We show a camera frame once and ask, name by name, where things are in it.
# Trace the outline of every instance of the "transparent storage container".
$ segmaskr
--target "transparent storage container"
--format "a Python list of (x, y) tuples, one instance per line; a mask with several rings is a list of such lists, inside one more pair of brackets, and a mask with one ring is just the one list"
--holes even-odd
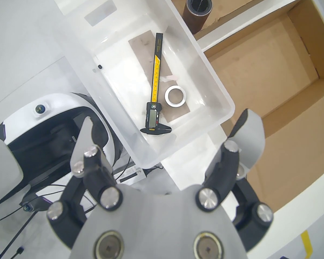
[[(151, 86), (129, 40), (163, 33), (162, 51), (190, 112), (160, 123), (172, 132), (147, 135)], [(150, 168), (228, 120), (234, 103), (170, 0), (88, 0), (56, 28), (66, 58), (133, 161)]]

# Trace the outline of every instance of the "black cylinder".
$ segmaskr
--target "black cylinder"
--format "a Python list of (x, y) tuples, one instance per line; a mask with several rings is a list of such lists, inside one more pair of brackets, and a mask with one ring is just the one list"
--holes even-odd
[(211, 10), (211, 0), (186, 0), (183, 20), (193, 35), (202, 29)]

